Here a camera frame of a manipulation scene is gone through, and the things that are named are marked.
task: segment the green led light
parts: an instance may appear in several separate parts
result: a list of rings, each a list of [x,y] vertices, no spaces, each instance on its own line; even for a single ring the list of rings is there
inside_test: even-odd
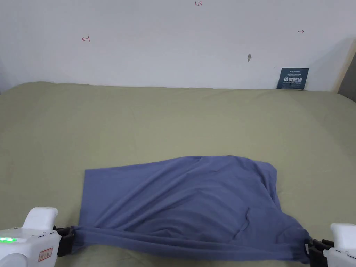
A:
[[[15,238],[0,237],[0,243],[12,243],[17,241]]]

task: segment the black clamp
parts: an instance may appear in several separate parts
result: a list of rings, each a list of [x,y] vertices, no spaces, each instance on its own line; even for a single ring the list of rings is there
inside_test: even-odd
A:
[[[57,256],[63,257],[65,255],[71,254],[75,238],[75,231],[69,227],[56,228],[56,226],[53,226],[53,230],[57,231],[57,233],[62,237],[61,241],[59,242]]]
[[[324,257],[323,251],[334,247],[334,242],[322,239],[305,240],[305,253],[310,258],[310,267],[328,267],[328,259]]]

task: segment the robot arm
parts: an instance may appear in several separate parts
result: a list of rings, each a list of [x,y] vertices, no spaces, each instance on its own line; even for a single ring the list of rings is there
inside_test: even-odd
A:
[[[311,267],[355,267],[356,225],[335,223],[331,225],[335,242],[314,239],[306,244]]]
[[[74,234],[53,227],[58,210],[33,208],[21,228],[0,231],[0,267],[54,267],[57,256],[70,254]]]

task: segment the blue cloth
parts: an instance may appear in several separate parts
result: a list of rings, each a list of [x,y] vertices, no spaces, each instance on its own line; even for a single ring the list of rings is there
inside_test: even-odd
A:
[[[197,260],[308,263],[308,232],[281,210],[277,171],[235,156],[85,171],[76,248],[112,245]]]

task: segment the blue sign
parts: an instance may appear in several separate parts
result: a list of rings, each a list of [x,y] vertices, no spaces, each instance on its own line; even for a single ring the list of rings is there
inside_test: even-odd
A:
[[[277,89],[303,90],[309,69],[283,68],[279,77]]]

